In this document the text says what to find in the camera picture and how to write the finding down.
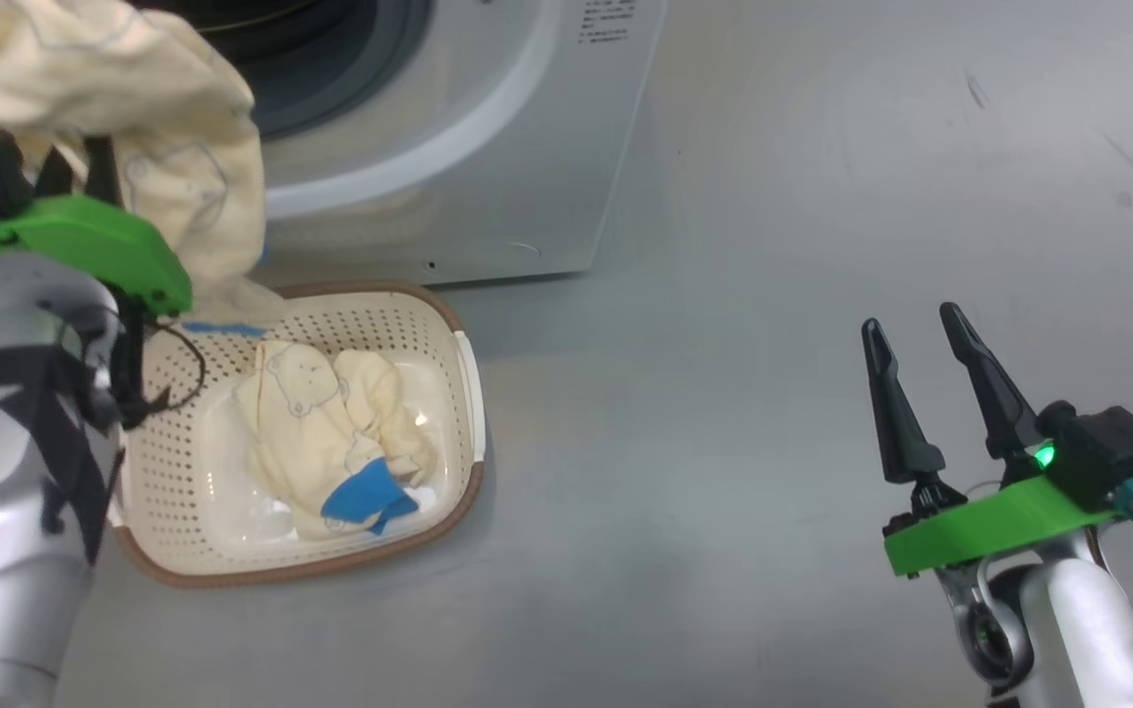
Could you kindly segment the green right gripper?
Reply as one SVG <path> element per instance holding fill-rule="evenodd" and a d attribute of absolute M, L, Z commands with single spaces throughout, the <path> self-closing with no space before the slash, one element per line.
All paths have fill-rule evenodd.
<path fill-rule="evenodd" d="M 993 350 L 956 302 L 940 305 L 949 350 L 966 368 L 987 430 L 985 446 L 994 460 L 1020 460 L 1043 443 L 1036 412 Z M 945 467 L 939 447 L 925 437 L 898 381 L 895 358 L 881 323 L 862 326 L 864 368 L 871 399 L 881 474 L 891 484 L 938 479 Z M 1077 532 L 1118 517 L 1107 509 L 1087 511 L 1048 478 L 1021 481 L 979 501 L 918 521 L 885 538 L 884 551 L 895 575 L 952 568 L 1010 551 L 1025 551 L 1058 535 Z"/>

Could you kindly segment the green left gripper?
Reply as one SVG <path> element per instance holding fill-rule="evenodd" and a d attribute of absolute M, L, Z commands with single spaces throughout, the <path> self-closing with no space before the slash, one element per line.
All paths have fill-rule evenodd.
<path fill-rule="evenodd" d="M 85 196 L 73 194 L 75 170 L 58 147 L 46 152 L 35 180 L 37 201 L 0 220 L 0 254 L 29 251 L 80 270 L 140 299 L 157 318 L 193 308 L 193 285 L 167 239 L 147 220 L 126 213 L 114 146 L 85 138 Z"/>

